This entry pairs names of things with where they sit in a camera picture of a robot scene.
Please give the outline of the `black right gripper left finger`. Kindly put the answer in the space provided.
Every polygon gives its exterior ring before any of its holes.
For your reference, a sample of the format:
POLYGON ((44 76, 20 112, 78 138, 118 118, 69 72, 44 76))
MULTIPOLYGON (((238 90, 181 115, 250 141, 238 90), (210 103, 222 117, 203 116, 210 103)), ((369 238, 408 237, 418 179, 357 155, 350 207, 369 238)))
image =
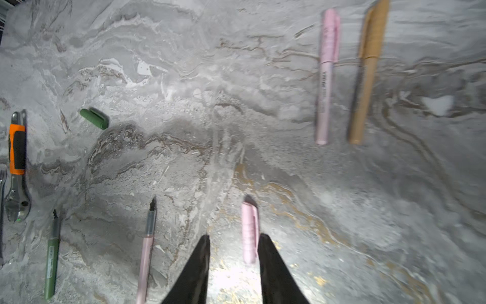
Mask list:
POLYGON ((162 304, 205 304, 210 270, 210 236, 203 235, 162 304))

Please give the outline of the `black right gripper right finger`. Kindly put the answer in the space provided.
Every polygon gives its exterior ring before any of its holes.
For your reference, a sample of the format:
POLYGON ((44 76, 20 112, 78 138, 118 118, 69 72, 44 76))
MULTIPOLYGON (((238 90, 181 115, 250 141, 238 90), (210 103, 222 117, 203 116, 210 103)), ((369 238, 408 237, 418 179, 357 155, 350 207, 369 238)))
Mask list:
POLYGON ((268 234, 260 234, 258 257, 263 303, 307 303, 268 234))

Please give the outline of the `pink pen cap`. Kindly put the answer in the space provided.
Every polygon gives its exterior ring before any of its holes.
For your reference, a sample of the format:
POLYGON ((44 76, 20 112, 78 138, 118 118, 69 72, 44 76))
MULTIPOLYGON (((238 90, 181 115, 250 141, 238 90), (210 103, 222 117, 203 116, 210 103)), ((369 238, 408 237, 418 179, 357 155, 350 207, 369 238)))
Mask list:
POLYGON ((258 256, 259 217, 258 209, 248 201, 241 206, 242 248, 246 264, 252 264, 258 256))

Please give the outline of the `thin pink pen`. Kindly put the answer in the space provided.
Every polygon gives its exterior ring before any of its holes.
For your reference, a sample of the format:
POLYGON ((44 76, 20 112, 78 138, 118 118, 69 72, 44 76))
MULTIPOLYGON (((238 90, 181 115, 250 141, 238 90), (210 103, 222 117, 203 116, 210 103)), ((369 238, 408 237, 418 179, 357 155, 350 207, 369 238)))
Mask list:
POLYGON ((321 21, 316 144, 326 145, 329 141, 333 69, 339 58, 340 16, 336 9, 327 9, 324 11, 321 21))

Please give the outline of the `tan fountain pen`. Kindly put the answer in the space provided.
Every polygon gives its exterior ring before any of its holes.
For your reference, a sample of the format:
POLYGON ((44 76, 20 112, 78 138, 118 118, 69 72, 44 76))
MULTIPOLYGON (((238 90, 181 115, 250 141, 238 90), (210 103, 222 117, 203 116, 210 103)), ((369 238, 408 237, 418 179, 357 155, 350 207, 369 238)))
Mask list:
POLYGON ((363 141, 390 5, 389 0, 376 1, 369 8, 364 19, 358 54, 361 66, 356 86, 354 111, 349 128, 349 142, 351 144, 361 144, 363 141))

